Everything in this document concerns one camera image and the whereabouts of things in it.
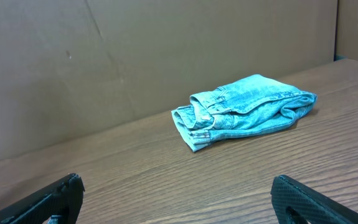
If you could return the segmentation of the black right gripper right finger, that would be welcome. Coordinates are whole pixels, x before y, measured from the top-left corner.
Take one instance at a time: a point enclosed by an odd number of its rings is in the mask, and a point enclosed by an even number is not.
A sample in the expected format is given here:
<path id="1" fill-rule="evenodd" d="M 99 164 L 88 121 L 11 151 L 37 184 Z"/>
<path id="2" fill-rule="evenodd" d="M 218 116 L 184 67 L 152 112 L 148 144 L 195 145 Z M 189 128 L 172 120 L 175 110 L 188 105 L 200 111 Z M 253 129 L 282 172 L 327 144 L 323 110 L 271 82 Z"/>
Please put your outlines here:
<path id="1" fill-rule="evenodd" d="M 358 213 L 288 177 L 271 187 L 271 203 L 279 224 L 358 224 Z"/>

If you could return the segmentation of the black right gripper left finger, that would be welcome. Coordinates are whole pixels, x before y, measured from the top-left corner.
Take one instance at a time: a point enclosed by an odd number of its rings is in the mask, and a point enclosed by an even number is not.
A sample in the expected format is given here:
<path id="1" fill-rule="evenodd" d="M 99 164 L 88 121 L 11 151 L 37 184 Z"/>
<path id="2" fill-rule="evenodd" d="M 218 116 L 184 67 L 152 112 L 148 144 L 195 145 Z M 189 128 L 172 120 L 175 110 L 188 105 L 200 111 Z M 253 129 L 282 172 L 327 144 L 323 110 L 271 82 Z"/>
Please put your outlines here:
<path id="1" fill-rule="evenodd" d="M 0 210 L 0 224 L 75 224 L 85 188 L 78 174 L 69 174 Z"/>

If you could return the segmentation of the light blue denim shorts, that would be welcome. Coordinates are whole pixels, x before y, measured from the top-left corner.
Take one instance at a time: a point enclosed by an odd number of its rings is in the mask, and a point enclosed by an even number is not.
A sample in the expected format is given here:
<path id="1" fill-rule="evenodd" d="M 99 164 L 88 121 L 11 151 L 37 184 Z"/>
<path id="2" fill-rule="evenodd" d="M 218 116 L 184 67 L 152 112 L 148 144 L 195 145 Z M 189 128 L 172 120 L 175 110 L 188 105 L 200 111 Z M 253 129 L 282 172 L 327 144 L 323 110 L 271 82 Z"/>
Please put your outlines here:
<path id="1" fill-rule="evenodd" d="M 184 142 L 196 152 L 217 141 L 282 131 L 306 116 L 317 95 L 255 74 L 191 95 L 172 110 Z"/>

